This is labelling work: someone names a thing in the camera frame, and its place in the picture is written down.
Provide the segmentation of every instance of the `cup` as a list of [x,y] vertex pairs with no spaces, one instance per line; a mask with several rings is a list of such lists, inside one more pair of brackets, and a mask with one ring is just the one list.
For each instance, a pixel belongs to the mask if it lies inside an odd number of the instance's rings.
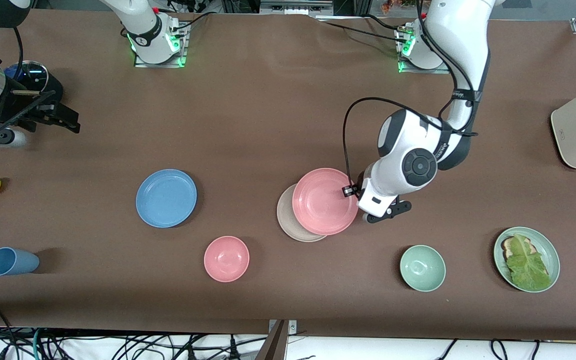
[[27,274],[39,266],[39,257],[18,248],[0,248],[0,276]]

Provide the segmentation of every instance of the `green bowl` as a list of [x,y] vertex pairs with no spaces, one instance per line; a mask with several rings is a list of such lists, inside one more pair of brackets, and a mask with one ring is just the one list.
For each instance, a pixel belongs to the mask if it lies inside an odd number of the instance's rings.
[[[550,275],[550,285],[549,287],[546,287],[546,289],[539,291],[526,290],[513,284],[512,278],[510,278],[510,269],[508,268],[508,265],[506,265],[506,259],[504,258],[504,249],[502,248],[501,244],[504,242],[505,239],[508,239],[515,234],[523,235],[524,237],[530,239],[530,243],[532,243],[535,249],[537,249],[537,251],[541,254],[541,260],[543,261],[543,264],[546,266],[548,275]],[[494,258],[494,264],[496,265],[496,269],[498,269],[499,274],[503,276],[503,278],[508,282],[508,284],[521,290],[522,292],[527,293],[545,292],[546,290],[553,287],[553,285],[555,285],[555,283],[557,282],[557,279],[560,277],[560,256],[557,255],[557,250],[555,250],[555,246],[553,246],[553,244],[544,235],[542,235],[541,232],[533,230],[532,228],[518,226],[518,227],[511,227],[503,231],[501,235],[499,235],[499,237],[496,239],[496,242],[494,242],[493,258]]]
[[401,256],[399,271],[406,284],[420,292],[431,292],[444,283],[446,264],[430,246],[416,244]]

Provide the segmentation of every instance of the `pink plate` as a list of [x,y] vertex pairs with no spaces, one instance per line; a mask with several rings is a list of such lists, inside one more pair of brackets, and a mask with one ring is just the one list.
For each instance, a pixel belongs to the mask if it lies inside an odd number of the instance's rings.
[[212,240],[203,255],[203,266],[211,278],[230,283],[246,272],[250,254],[246,244],[234,236],[222,236]]
[[304,175],[292,195],[297,221],[311,233],[334,235],[350,226],[359,207],[354,196],[344,197],[348,176],[333,168],[318,168]]

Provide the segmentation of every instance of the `stacked plates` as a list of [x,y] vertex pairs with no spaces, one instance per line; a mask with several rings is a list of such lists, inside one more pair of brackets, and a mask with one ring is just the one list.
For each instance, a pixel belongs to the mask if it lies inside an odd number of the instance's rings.
[[300,242],[316,242],[345,230],[357,216],[354,196],[345,197],[348,176],[333,168],[304,175],[281,194],[277,203],[279,226]]

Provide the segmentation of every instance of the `bowl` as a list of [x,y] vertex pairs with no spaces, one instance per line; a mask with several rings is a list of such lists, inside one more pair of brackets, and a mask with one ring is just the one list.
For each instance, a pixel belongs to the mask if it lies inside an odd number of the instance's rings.
[[249,249],[241,239],[234,236],[212,240],[203,255],[206,272],[220,283],[230,283],[241,278],[249,262]]
[[[530,243],[533,244],[535,249],[537,249],[537,252],[541,254],[541,260],[546,266],[546,270],[550,276],[550,285],[546,287],[546,289],[537,291],[527,290],[522,289],[513,283],[512,278],[510,277],[510,269],[508,268],[506,259],[504,258],[504,249],[502,248],[501,244],[505,239],[508,239],[515,234],[523,235],[524,237],[530,239]],[[555,246],[553,246],[553,243],[551,243],[550,240],[548,240],[541,232],[529,227],[517,226],[504,230],[496,239],[496,242],[494,242],[493,259],[499,274],[501,274],[501,276],[508,282],[508,284],[512,285],[516,289],[521,290],[522,292],[545,292],[546,290],[553,287],[553,285],[555,285],[557,282],[557,279],[560,277],[560,256],[557,254]]]
[[425,244],[407,249],[401,256],[399,271],[406,284],[419,292],[438,289],[446,278],[446,263],[437,250]]

